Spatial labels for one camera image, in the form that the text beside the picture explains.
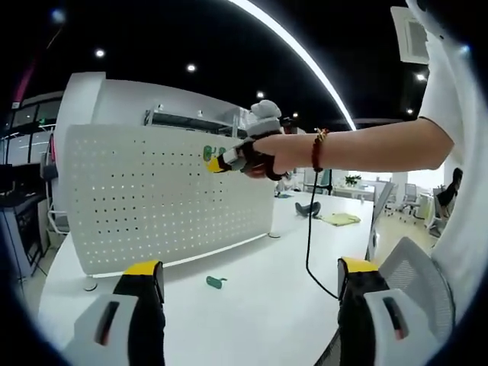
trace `yellow cloth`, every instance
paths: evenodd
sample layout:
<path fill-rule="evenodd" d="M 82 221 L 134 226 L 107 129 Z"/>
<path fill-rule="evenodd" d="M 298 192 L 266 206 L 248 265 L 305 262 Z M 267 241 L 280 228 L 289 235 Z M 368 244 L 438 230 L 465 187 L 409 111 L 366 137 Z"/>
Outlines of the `yellow cloth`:
<path fill-rule="evenodd" d="M 360 223 L 361 219 L 357 216 L 350 215 L 349 213 L 333 213 L 328 217 L 319 217 L 322 221 L 330 223 L 334 226 L 344 226 L 351 223 Z"/>

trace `potted plant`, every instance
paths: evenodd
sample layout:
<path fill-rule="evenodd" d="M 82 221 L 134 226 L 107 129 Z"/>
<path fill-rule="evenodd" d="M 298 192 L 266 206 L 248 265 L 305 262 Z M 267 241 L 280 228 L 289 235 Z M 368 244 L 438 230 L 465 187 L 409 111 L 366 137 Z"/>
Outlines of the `potted plant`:
<path fill-rule="evenodd" d="M 345 177 L 345 184 L 348 185 L 349 187 L 354 187 L 360 180 L 361 180 L 360 175 L 347 175 Z"/>

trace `yellow gripper tip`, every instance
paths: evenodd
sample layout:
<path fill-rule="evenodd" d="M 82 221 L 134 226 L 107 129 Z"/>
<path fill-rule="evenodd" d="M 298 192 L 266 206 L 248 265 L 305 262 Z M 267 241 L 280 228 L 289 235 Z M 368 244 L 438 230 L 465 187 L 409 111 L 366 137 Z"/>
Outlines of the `yellow gripper tip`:
<path fill-rule="evenodd" d="M 208 163 L 207 163 L 207 170 L 210 173 L 220 173 L 223 171 L 221 167 L 219 167 L 219 161 L 217 158 L 212 158 Z"/>

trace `human arm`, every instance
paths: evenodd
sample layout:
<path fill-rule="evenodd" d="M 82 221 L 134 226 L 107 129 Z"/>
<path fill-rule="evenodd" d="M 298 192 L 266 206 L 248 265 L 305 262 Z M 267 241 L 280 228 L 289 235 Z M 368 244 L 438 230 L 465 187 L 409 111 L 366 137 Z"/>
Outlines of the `human arm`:
<path fill-rule="evenodd" d="M 255 150 L 274 156 L 274 172 L 312 166 L 316 134 L 274 135 L 254 143 Z M 406 172 L 436 169 L 453 146 L 451 138 L 430 120 L 389 124 L 364 130 L 329 133 L 320 150 L 325 169 L 362 172 Z M 251 176 L 262 175 L 255 169 Z"/>

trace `shirt sleeve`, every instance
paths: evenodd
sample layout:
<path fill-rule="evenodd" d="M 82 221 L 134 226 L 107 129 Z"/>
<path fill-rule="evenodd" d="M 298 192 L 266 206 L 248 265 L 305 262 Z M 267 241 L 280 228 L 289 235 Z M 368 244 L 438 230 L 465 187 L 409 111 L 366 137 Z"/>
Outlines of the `shirt sleeve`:
<path fill-rule="evenodd" d="M 441 41 L 429 32 L 426 46 L 430 75 L 419 117 L 427 118 L 440 126 L 457 144 L 462 139 L 462 118 L 451 67 Z"/>

